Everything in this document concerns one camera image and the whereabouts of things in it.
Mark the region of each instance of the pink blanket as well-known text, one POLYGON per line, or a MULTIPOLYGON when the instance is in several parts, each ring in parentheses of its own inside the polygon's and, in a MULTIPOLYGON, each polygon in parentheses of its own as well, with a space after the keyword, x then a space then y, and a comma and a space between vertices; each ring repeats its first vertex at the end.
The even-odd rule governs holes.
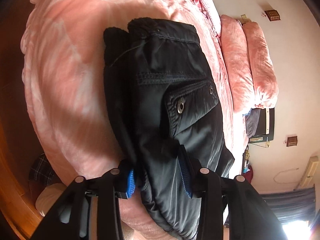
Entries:
MULTIPOLYGON (((126 30, 128 22, 139 17, 195 26, 221 101, 226 145, 242 154, 244 148, 237 145, 247 138, 234 140, 237 128, 218 40, 192 0, 30 1, 35 9, 21 40, 27 108, 48 160, 65 184, 78 174, 101 176, 123 158, 106 110, 103 31, 112 26, 126 30)), ((237 132, 245 133, 242 117, 237 120, 237 132)), ((151 226, 150 216, 139 209, 138 196, 120 203, 122 220, 147 238, 169 239, 151 226)))

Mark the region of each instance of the metal snap button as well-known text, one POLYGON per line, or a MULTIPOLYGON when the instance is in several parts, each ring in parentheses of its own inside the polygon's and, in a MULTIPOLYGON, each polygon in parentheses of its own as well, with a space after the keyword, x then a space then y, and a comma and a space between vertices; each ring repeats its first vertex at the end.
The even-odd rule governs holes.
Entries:
POLYGON ((210 92, 210 95, 213 94, 213 87, 212 87, 212 85, 209 86, 209 92, 210 92))
POLYGON ((185 103, 184 98, 180 98, 180 99, 178 100, 177 110, 178 110, 178 113, 179 113, 179 114, 182 114, 182 112, 183 112, 183 110, 184 110, 184 103, 185 103))

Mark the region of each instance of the plaid cushion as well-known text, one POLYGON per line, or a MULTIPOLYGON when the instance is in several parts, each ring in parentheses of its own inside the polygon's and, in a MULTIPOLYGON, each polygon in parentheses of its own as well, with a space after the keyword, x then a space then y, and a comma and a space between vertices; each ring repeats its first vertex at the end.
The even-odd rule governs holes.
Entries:
POLYGON ((35 160, 33 165, 31 166, 31 170, 29 172, 29 180, 39 181, 45 187, 49 186, 53 176, 56 173, 54 172, 52 166, 50 165, 45 154, 41 154, 39 158, 35 160))

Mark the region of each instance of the sunlight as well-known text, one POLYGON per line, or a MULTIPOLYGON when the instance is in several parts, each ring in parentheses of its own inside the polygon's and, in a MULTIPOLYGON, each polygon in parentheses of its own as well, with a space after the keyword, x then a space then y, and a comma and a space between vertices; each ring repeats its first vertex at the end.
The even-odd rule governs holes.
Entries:
POLYGON ((308 222, 305 221, 295 221, 283 225, 283 230, 288 240, 308 240, 311 235, 308 222))

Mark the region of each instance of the air conditioner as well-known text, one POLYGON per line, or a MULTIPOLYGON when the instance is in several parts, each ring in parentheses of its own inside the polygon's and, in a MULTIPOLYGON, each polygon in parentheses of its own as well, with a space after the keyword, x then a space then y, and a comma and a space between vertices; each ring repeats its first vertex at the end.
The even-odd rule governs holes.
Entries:
POLYGON ((302 189, 307 187, 312 187, 312 178, 315 174, 319 164, 318 156, 313 156, 310 158, 306 171, 304 172, 302 179, 296 189, 302 189))

